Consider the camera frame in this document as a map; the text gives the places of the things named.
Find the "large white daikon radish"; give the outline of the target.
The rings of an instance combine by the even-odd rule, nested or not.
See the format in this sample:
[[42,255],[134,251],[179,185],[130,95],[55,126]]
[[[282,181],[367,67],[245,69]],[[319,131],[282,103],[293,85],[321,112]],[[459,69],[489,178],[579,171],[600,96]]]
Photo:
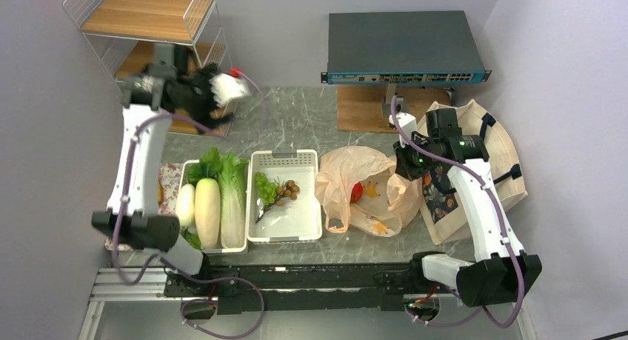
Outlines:
[[215,247],[218,242],[221,193],[217,178],[221,167],[220,153],[214,147],[187,168],[187,181],[196,189],[194,218],[201,249]]

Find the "beige canvas tote bag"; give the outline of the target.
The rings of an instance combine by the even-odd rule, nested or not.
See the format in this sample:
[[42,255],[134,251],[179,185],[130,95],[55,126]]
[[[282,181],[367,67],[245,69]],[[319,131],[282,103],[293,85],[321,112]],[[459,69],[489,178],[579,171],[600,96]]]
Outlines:
[[[503,209],[508,211],[528,195],[510,135],[500,122],[473,99],[455,108],[455,111],[463,134],[478,135],[484,140],[498,197]],[[453,185],[442,167],[438,166],[424,174],[422,193],[420,211],[434,244],[471,236],[461,200],[453,192]]]

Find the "red pepper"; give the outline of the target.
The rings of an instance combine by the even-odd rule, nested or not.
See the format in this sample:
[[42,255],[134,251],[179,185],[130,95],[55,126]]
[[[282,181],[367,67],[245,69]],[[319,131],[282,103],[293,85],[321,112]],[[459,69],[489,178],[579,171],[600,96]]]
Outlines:
[[350,204],[355,204],[360,201],[364,195],[364,186],[361,182],[356,183],[350,193]]

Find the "brown longan fruit branch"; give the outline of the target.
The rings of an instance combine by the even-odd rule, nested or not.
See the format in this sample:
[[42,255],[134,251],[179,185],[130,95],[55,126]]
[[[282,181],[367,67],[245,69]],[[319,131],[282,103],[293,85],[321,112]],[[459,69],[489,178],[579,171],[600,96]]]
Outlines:
[[283,206],[285,204],[285,199],[296,200],[298,198],[298,194],[300,193],[300,187],[293,181],[288,180],[282,185],[278,185],[277,189],[277,199],[275,203],[272,205],[264,206],[261,199],[258,199],[259,207],[258,207],[258,215],[255,219],[255,222],[258,223],[264,217],[264,214],[267,213],[270,209],[275,206]]

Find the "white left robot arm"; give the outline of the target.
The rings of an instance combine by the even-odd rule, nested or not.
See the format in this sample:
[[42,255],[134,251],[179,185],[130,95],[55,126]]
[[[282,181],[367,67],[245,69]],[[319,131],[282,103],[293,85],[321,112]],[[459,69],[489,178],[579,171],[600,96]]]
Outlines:
[[123,142],[116,182],[103,211],[92,214],[94,228],[110,237],[114,268],[121,267],[119,244],[149,252],[184,275],[196,296],[207,293],[213,275],[203,268],[204,255],[180,234],[179,220],[158,212],[158,173],[167,131],[180,117],[164,108],[167,84],[187,71],[182,46],[157,43],[146,73],[130,75],[122,87]]

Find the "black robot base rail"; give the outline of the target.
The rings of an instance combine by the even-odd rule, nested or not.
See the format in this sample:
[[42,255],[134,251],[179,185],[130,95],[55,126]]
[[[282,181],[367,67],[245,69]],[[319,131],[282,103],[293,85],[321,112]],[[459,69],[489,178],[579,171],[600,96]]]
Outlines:
[[120,281],[116,270],[98,271],[91,301],[210,299],[219,315],[280,310],[343,310],[406,307],[437,314],[444,288],[421,281],[408,263],[266,264],[210,267],[210,284],[191,282],[166,267],[150,267],[138,284]]

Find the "green lettuce leaf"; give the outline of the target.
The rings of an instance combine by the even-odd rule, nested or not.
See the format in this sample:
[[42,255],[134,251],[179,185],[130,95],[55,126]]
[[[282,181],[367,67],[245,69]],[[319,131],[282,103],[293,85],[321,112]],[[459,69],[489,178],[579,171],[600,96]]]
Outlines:
[[246,223],[245,173],[248,160],[232,153],[221,156],[218,185],[221,192],[221,246],[225,249],[244,245]]

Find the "orange plastic grocery bag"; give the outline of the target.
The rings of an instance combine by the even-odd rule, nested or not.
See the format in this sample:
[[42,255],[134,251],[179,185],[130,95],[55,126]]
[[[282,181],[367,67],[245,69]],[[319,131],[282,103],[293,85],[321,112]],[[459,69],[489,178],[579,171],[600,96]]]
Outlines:
[[[421,182],[395,174],[395,156],[364,146],[340,147],[321,157],[315,197],[323,207],[325,228],[346,233],[350,227],[372,236],[398,235],[419,213]],[[364,195],[350,204],[353,186],[361,182]]]

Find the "brown bread slice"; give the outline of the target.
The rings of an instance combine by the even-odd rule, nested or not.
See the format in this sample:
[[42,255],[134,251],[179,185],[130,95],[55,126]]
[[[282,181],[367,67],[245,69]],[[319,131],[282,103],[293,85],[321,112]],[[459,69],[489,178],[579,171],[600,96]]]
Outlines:
[[161,206],[164,203],[164,188],[160,181],[158,181],[158,205]]

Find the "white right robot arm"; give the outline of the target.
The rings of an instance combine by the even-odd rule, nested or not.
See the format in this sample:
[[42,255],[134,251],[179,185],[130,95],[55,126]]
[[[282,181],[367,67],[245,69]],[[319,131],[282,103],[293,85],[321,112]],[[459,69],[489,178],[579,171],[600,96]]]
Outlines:
[[468,307],[520,306],[542,264],[539,256],[525,251],[510,227],[483,139],[463,134],[452,108],[432,110],[425,119],[427,135],[423,136],[415,130],[414,116],[391,109],[390,122],[399,134],[394,144],[396,173],[413,180],[431,169],[442,169],[465,212],[475,260],[424,253],[418,257],[420,264],[407,274],[411,288],[425,292],[439,283],[457,290]]

